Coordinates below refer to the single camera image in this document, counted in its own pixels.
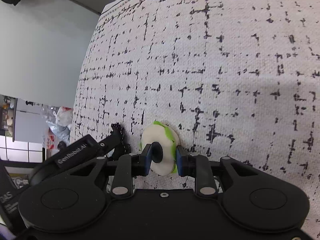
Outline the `black felt stitched patch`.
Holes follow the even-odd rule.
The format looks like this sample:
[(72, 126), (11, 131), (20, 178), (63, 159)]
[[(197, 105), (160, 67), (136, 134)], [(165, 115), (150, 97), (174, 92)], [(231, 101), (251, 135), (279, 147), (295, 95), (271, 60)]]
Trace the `black felt stitched patch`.
[(118, 141), (109, 159), (111, 161), (116, 161), (119, 160), (122, 155), (131, 153), (131, 146), (127, 143), (125, 129), (119, 123), (112, 124), (111, 127), (112, 135), (115, 135)]

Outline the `red white snack package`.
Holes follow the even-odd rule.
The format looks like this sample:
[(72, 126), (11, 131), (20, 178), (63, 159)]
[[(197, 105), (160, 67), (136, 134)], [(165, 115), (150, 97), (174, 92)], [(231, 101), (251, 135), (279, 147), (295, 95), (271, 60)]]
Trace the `red white snack package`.
[(59, 140), (53, 133), (47, 133), (42, 136), (42, 146), (47, 150), (57, 150)]

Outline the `grey plastic bag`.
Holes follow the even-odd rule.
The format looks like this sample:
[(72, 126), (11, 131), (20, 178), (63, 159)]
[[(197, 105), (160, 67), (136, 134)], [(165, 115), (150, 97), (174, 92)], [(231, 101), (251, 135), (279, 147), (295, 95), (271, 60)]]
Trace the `grey plastic bag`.
[(46, 121), (46, 123), (58, 141), (63, 141), (67, 145), (70, 144), (70, 130), (67, 126), (60, 126), (50, 121)]

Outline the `white plastic bag red print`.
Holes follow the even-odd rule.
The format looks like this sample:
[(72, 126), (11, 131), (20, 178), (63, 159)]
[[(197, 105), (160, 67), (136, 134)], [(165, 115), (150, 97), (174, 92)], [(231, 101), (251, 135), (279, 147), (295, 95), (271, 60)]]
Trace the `white plastic bag red print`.
[(63, 127), (70, 127), (73, 120), (73, 109), (60, 107), (56, 114), (56, 124)]

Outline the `kitchen shelf with items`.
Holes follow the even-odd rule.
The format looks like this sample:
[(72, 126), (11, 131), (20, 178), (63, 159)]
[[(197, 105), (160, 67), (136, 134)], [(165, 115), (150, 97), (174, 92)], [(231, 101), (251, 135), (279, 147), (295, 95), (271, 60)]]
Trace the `kitchen shelf with items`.
[(17, 98), (1, 95), (1, 135), (15, 140)]

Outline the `white black patterned blanket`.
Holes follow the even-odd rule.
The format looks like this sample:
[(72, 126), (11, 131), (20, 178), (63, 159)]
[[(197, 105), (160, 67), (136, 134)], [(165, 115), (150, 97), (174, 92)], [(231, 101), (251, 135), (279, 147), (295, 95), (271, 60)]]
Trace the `white black patterned blanket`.
[(300, 187), (319, 239), (319, 0), (116, 0), (98, 20), (71, 140), (170, 126), (189, 152), (228, 155)]

